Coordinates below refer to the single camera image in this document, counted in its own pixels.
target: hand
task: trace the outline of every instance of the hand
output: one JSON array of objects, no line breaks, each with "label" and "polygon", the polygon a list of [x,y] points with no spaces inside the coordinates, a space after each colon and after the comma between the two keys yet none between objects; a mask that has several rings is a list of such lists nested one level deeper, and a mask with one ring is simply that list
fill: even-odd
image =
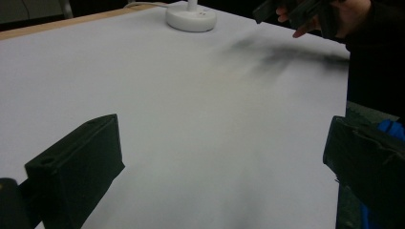
[{"label": "hand", "polygon": [[[346,35],[358,30],[359,27],[366,21],[369,12],[372,8],[371,0],[334,0],[330,3],[336,13],[338,31],[336,37],[344,38]],[[276,13],[279,15],[279,22],[288,20],[288,10],[281,6],[277,8]],[[309,31],[321,30],[318,16],[314,16],[305,25],[298,28],[293,34],[293,37],[298,38]]]}]

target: black sleeve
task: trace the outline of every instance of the black sleeve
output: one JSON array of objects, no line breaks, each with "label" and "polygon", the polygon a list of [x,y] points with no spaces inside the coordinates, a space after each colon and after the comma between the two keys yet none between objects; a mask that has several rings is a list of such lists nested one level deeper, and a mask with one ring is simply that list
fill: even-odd
[{"label": "black sleeve", "polygon": [[345,40],[348,100],[397,116],[405,115],[404,2],[372,1],[365,25]]}]

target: white lamp base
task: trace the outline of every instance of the white lamp base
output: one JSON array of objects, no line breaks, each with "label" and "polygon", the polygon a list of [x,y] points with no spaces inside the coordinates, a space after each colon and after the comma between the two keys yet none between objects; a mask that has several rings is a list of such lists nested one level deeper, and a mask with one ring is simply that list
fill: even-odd
[{"label": "white lamp base", "polygon": [[166,11],[166,22],[181,31],[210,31],[217,23],[217,15],[202,7],[189,11],[187,6],[171,6]]}]

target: lamp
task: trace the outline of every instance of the lamp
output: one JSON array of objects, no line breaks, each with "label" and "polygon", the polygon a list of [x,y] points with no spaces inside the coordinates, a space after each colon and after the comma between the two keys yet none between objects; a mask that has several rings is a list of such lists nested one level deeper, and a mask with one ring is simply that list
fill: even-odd
[{"label": "lamp", "polygon": [[197,0],[188,0],[186,5],[168,7],[166,22],[181,31],[211,31],[217,23],[217,15],[213,10],[198,6]]}]

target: white table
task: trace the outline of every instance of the white table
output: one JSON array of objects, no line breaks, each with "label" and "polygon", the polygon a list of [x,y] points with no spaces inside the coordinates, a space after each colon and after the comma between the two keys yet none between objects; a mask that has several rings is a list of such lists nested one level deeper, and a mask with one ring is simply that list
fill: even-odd
[{"label": "white table", "polygon": [[206,33],[154,8],[0,41],[0,177],[117,114],[126,168],[84,228],[334,228],[347,51],[217,13]]}]

